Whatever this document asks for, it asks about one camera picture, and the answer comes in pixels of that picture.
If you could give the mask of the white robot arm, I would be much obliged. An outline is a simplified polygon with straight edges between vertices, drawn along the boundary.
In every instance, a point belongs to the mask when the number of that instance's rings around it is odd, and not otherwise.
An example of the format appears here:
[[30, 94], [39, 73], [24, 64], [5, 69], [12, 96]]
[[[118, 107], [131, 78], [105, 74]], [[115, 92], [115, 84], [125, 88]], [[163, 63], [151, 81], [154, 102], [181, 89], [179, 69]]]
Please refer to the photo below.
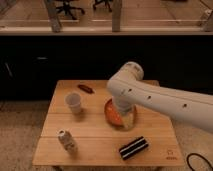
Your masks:
[[213, 95], [150, 85], [136, 62], [125, 63], [107, 82], [112, 103], [126, 129], [134, 105], [141, 105], [213, 134]]

